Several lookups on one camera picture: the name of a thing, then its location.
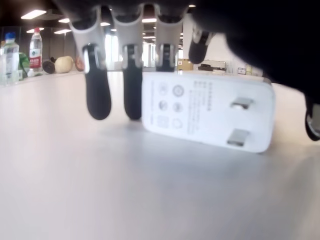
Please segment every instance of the desk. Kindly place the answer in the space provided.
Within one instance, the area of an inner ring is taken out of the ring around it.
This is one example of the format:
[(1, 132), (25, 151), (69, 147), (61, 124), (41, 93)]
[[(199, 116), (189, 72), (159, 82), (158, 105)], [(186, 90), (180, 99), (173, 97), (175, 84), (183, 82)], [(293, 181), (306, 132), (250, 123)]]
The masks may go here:
[(81, 73), (0, 88), (1, 240), (320, 239), (301, 93), (274, 85), (272, 143), (253, 154), (147, 132), (125, 115), (122, 74), (109, 84), (102, 121)]

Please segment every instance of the robotic hand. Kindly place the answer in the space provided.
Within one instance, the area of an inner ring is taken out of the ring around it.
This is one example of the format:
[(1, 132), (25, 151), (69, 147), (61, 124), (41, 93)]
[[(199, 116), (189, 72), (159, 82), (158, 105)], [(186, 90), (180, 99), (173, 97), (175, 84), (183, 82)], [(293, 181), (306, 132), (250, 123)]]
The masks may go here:
[[(141, 117), (142, 33), (144, 0), (54, 0), (70, 19), (70, 28), (85, 64), (87, 107), (98, 120), (105, 119), (111, 110), (111, 96), (105, 64), (104, 35), (101, 6), (112, 8), (122, 51), (124, 108), (128, 117)], [(189, 50), (191, 62), (201, 63), (215, 33), (225, 33), (230, 49), (247, 63), (263, 69), (273, 81), (295, 88), (305, 94), (305, 127), (309, 137), (320, 139), (320, 94), (314, 86), (310, 71), (297, 71), (297, 66), (316, 64), (311, 55), (317, 37), (297, 34), (297, 26), (304, 24), (308, 33), (316, 32), (313, 19), (297, 18), (308, 12), (317, 23), (317, 13), (309, 4), (292, 5), (290, 11), (272, 4), (262, 8), (242, 2), (209, 0), (152, 0), (156, 22), (156, 71), (173, 72), (178, 51), (183, 18), (189, 4), (196, 4), (192, 12), (195, 22)]]

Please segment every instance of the red bottle label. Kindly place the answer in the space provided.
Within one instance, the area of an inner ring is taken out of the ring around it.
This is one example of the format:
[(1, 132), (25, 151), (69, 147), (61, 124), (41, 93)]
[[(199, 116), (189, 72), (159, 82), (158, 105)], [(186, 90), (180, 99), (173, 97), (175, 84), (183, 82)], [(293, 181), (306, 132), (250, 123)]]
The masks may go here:
[(41, 49), (31, 49), (30, 50), (30, 68), (36, 69), (42, 66), (42, 50)]

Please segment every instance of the wall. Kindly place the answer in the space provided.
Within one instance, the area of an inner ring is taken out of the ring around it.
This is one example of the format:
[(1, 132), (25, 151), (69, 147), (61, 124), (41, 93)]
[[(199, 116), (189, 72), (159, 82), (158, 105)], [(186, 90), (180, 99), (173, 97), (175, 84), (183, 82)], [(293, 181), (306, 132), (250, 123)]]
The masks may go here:
[[(29, 47), (32, 33), (27, 33), (31, 27), (5, 26), (1, 28), (1, 40), (5, 39), (5, 34), (15, 32), (16, 43), (19, 45), (19, 52), (25, 53), (29, 57)], [(55, 59), (63, 56), (71, 56), (73, 59), (77, 56), (77, 47), (72, 32), (64, 34), (54, 34), (60, 29), (45, 28), (40, 31), (42, 37), (42, 59), (48, 60), (51, 57)]]
[[(189, 58), (189, 48), (192, 39), (192, 30), (194, 22), (192, 20), (191, 14), (186, 14), (183, 22), (183, 58)], [(229, 49), (226, 37), (222, 33), (217, 33), (211, 40), (206, 55), (205, 60), (212, 61), (225, 61), (227, 73), (237, 73), (238, 68), (245, 68), (246, 63), (242, 61), (239, 57), (234, 55)], [(252, 73), (258, 76), (262, 76), (262, 71), (253, 68)]]

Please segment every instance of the blue bottle cap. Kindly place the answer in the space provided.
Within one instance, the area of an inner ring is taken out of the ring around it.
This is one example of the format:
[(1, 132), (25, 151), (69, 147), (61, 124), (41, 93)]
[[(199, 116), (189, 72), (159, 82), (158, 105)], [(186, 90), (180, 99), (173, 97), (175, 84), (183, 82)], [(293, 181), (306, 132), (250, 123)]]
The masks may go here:
[(16, 33), (15, 32), (7, 32), (5, 34), (5, 40), (7, 39), (16, 39)]

